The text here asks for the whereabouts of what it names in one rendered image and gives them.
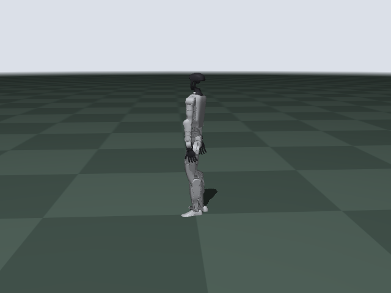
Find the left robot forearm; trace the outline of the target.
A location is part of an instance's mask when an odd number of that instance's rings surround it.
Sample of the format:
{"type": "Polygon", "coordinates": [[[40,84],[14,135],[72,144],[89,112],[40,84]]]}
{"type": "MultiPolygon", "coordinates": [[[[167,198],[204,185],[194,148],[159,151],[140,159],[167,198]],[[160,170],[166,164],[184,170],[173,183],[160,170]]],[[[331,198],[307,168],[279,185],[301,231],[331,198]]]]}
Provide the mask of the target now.
{"type": "Polygon", "coordinates": [[[191,124],[190,124],[190,121],[189,120],[185,120],[183,122],[183,125],[184,125],[184,132],[185,132],[185,142],[186,142],[186,147],[187,148],[192,148],[191,146],[191,132],[192,132],[192,128],[191,128],[191,124]]]}

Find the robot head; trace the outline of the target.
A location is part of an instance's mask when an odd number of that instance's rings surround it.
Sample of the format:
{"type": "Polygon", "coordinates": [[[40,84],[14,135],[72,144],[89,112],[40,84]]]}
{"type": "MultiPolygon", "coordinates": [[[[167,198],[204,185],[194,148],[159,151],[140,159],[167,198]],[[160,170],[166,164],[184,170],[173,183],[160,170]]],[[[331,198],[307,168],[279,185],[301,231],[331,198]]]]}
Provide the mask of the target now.
{"type": "Polygon", "coordinates": [[[189,76],[189,79],[191,80],[191,90],[194,90],[194,92],[196,92],[196,95],[203,96],[202,92],[200,91],[200,88],[196,87],[196,84],[199,84],[201,81],[205,81],[204,75],[201,73],[193,73],[189,76]]]}

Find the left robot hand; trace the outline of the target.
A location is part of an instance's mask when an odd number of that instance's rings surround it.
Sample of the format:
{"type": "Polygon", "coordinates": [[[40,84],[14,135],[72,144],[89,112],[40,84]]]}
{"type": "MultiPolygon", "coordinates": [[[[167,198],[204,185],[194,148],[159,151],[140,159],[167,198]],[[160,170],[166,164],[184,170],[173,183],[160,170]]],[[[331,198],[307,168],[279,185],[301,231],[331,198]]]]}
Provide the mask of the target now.
{"type": "Polygon", "coordinates": [[[195,152],[192,150],[192,149],[193,149],[192,143],[191,143],[191,146],[192,146],[192,148],[187,148],[187,147],[186,147],[187,152],[186,152],[185,159],[186,159],[187,156],[188,156],[188,162],[190,162],[190,160],[191,160],[191,162],[193,163],[193,161],[195,162],[195,161],[198,161],[198,160],[197,160],[197,158],[196,158],[195,152]],[[194,160],[194,157],[195,157],[195,160],[194,160]],[[190,160],[189,160],[189,158],[190,158],[190,160]],[[193,161],[192,161],[192,159],[193,159],[193,161]]]}

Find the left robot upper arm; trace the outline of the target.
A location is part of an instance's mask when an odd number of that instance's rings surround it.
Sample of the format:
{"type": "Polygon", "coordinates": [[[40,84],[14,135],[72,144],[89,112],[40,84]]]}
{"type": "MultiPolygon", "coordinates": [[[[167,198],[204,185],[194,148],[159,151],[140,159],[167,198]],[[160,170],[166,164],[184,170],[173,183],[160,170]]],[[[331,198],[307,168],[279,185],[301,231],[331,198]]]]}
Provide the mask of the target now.
{"type": "Polygon", "coordinates": [[[192,125],[193,121],[193,113],[194,113],[194,106],[196,104],[196,98],[194,96],[190,96],[186,98],[185,105],[186,105],[186,116],[187,119],[190,121],[190,124],[192,125]]]}

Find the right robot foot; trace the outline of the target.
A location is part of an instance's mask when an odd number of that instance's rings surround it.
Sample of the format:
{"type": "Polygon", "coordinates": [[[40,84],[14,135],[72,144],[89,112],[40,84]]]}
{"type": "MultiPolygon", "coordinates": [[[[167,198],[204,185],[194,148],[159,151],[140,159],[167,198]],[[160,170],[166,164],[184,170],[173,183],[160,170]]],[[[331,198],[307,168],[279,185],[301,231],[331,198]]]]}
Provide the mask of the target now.
{"type": "MultiPolygon", "coordinates": [[[[201,206],[201,207],[202,207],[202,206],[201,206]]],[[[201,207],[198,206],[198,209],[200,209],[200,210],[203,211],[203,212],[207,212],[207,211],[208,211],[207,206],[204,206],[204,205],[203,205],[203,207],[202,207],[202,208],[201,208],[201,207]]],[[[190,206],[190,207],[188,207],[188,208],[189,208],[189,209],[193,209],[192,206],[190,206]]]]}

